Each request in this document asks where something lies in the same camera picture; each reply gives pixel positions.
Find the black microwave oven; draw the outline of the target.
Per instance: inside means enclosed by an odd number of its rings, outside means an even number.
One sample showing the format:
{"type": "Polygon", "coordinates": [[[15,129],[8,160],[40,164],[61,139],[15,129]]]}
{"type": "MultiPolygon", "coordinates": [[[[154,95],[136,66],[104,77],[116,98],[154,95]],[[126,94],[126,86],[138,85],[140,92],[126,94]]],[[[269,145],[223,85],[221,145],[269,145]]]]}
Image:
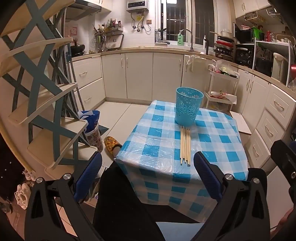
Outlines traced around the black microwave oven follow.
{"type": "Polygon", "coordinates": [[[234,38],[241,44],[254,43],[255,41],[253,28],[249,28],[247,30],[241,30],[236,25],[236,23],[233,23],[233,33],[234,33],[234,38]]]}

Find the blue white shopping bag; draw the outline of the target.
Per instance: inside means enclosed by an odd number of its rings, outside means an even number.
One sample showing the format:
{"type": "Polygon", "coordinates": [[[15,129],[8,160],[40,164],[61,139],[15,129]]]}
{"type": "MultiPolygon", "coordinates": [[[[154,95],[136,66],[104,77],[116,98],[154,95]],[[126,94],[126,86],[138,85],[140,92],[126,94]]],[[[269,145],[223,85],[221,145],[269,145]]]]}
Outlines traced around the blue white shopping bag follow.
{"type": "Polygon", "coordinates": [[[88,125],[86,126],[85,133],[89,134],[92,131],[94,131],[95,128],[98,126],[100,111],[98,110],[78,111],[78,117],[80,120],[87,121],[88,125]]]}

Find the black toaster oven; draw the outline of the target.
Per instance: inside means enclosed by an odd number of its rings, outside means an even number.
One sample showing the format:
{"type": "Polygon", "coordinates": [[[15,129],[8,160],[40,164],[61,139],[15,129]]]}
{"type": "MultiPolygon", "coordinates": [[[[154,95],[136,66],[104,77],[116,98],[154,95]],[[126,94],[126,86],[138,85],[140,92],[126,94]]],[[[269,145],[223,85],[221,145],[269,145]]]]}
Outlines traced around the black toaster oven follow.
{"type": "Polygon", "coordinates": [[[250,69],[254,61],[254,44],[236,44],[234,62],[250,69]]]}

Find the white electric kettle pot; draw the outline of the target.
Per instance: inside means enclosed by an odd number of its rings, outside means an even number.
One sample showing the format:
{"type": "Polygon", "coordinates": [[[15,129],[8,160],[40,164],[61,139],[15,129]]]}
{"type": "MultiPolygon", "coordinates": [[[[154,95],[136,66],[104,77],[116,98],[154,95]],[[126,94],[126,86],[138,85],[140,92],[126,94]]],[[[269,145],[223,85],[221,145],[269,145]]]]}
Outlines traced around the white electric kettle pot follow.
{"type": "Polygon", "coordinates": [[[288,71],[288,60],[281,54],[274,53],[271,77],[282,83],[286,83],[287,71],[288,71]]]}

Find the wooden chopstick three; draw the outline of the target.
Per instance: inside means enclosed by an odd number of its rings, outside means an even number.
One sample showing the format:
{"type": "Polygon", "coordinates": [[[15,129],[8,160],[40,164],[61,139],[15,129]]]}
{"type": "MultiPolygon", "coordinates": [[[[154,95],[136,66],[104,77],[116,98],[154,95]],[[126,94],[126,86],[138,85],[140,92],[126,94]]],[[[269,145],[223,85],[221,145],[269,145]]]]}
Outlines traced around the wooden chopstick three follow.
{"type": "Polygon", "coordinates": [[[183,159],[184,159],[184,163],[186,163],[186,157],[187,157],[186,145],[187,145],[186,128],[183,126],[183,159]]]}

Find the wooden chopstick five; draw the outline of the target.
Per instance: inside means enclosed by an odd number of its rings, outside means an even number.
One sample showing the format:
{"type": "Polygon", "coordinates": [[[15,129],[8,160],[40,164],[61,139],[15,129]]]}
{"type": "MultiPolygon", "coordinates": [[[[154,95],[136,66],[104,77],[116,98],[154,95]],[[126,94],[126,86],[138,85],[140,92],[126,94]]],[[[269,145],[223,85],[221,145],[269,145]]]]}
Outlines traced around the wooden chopstick five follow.
{"type": "Polygon", "coordinates": [[[186,129],[186,152],[187,152],[187,165],[190,166],[190,130],[186,129]]]}

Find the wooden chopstick two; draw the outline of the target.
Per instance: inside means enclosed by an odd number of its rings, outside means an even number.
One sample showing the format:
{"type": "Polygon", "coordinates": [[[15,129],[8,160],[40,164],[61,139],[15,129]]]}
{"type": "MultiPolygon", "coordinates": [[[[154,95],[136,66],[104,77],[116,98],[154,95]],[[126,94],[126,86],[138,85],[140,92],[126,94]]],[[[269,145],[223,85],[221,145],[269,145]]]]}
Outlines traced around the wooden chopstick two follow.
{"type": "Polygon", "coordinates": [[[185,137],[186,137],[186,131],[185,131],[185,128],[182,126],[182,145],[181,145],[181,152],[182,152],[182,161],[184,160],[184,154],[185,154],[185,143],[186,143],[186,140],[185,140],[185,137]]]}

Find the chrome kitchen faucet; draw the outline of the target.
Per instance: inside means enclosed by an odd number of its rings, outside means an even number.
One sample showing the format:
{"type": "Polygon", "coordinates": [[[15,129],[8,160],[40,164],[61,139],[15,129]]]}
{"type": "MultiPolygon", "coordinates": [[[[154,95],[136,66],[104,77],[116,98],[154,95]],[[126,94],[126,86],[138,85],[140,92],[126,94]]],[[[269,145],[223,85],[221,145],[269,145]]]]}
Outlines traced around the chrome kitchen faucet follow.
{"type": "Polygon", "coordinates": [[[193,47],[193,33],[191,30],[189,29],[182,29],[179,31],[179,35],[181,35],[182,33],[187,32],[188,35],[188,43],[190,44],[190,52],[194,52],[194,47],[193,47]]]}

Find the black wok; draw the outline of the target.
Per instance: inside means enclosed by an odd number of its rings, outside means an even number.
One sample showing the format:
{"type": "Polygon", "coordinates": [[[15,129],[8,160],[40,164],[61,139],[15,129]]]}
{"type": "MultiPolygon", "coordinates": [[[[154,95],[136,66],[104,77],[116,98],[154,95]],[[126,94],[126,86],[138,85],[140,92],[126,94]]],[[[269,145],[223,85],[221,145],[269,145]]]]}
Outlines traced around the black wok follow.
{"type": "Polygon", "coordinates": [[[77,40],[73,40],[74,44],[70,46],[71,48],[71,56],[72,57],[79,57],[84,55],[85,45],[84,44],[78,44],[77,40]]]}

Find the blue perforated plastic basket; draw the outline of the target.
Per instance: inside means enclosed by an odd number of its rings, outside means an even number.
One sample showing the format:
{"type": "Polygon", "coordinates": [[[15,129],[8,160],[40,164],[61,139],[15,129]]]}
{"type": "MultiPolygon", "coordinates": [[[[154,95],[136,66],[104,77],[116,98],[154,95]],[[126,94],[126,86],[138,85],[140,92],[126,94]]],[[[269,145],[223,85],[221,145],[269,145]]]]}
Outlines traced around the blue perforated plastic basket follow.
{"type": "Polygon", "coordinates": [[[201,106],[204,94],[194,88],[179,87],[176,89],[176,112],[177,124],[189,127],[195,123],[197,112],[201,106]]]}

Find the wall water heater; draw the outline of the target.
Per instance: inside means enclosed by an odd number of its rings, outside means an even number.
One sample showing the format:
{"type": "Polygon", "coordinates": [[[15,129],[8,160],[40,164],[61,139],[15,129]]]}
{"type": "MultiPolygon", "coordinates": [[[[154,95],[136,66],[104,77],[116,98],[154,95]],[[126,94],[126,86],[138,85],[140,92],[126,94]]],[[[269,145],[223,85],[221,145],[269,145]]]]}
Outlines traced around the wall water heater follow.
{"type": "Polygon", "coordinates": [[[126,11],[129,13],[138,11],[148,11],[149,2],[147,0],[130,0],[127,1],[126,11]]]}

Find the range hood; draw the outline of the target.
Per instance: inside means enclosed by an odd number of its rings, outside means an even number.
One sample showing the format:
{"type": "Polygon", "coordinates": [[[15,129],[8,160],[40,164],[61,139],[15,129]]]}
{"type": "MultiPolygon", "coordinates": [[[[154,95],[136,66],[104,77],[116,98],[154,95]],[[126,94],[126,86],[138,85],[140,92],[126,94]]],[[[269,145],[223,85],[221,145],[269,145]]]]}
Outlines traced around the range hood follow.
{"type": "Polygon", "coordinates": [[[71,4],[66,8],[66,22],[78,21],[86,16],[100,13],[102,7],[83,0],[76,0],[75,3],[71,4]]]}

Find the wooden chopstick four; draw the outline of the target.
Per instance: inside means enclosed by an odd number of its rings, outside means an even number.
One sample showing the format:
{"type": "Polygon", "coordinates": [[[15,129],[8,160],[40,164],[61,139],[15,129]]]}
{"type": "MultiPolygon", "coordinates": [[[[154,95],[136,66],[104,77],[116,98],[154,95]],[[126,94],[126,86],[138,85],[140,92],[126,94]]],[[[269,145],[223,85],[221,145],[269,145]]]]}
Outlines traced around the wooden chopstick four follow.
{"type": "Polygon", "coordinates": [[[185,161],[188,165],[188,130],[185,129],[185,161]]]}

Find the wooden chopstick one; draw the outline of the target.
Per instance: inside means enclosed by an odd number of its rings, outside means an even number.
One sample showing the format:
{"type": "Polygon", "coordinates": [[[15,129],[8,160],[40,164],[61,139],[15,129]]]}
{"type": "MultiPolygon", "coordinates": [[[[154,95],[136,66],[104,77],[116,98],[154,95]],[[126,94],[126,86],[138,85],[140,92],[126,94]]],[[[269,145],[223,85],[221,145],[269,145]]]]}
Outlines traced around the wooden chopstick one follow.
{"type": "Polygon", "coordinates": [[[180,128],[180,160],[181,160],[181,165],[183,164],[183,127],[181,126],[180,128]]]}

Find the wall spice rack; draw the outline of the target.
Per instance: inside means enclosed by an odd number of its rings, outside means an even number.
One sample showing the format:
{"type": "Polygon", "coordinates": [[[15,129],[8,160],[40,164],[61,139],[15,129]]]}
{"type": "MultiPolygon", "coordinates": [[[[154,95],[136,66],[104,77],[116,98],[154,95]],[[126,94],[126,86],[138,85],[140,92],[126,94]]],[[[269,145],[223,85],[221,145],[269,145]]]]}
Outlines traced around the wall spice rack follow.
{"type": "Polygon", "coordinates": [[[123,24],[118,19],[109,19],[104,27],[107,36],[115,36],[123,33],[123,24]]]}

